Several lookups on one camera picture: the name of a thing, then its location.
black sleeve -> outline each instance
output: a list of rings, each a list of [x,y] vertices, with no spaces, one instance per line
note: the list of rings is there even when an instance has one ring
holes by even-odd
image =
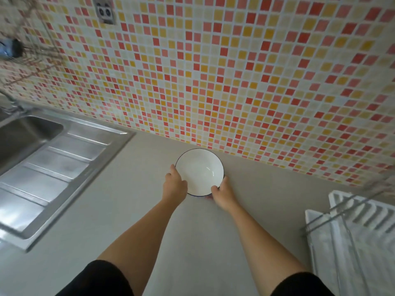
[[[128,280],[113,264],[104,260],[89,263],[56,296],[133,296]]]
[[[296,273],[285,278],[271,296],[334,296],[323,282],[309,272]]]

kitchen counter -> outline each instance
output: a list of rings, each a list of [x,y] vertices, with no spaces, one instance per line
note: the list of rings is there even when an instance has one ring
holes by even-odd
[[[55,295],[161,198],[183,142],[137,132],[28,253],[0,243],[0,295]],[[304,264],[304,210],[325,210],[336,184],[215,151],[240,203]],[[187,196],[166,229],[144,295],[257,295],[237,231],[213,201]]]

hand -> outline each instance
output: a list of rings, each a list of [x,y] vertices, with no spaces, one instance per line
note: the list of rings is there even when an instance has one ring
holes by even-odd
[[[236,199],[227,176],[224,177],[219,188],[217,186],[211,187],[211,193],[213,194],[215,203],[226,212],[239,206],[239,202]]]
[[[174,164],[170,166],[170,173],[166,174],[165,178],[162,200],[171,201],[178,206],[186,197],[188,183],[181,179]]]

white bowl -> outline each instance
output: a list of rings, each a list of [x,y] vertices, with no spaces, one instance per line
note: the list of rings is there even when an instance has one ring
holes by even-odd
[[[216,154],[204,148],[194,148],[183,153],[175,163],[183,180],[188,182],[188,194],[207,196],[211,186],[219,185],[224,178],[224,166]]]

wall socket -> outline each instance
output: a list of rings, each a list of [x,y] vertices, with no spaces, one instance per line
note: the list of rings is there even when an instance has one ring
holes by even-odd
[[[92,0],[99,21],[104,24],[115,25],[114,3],[112,0]]]

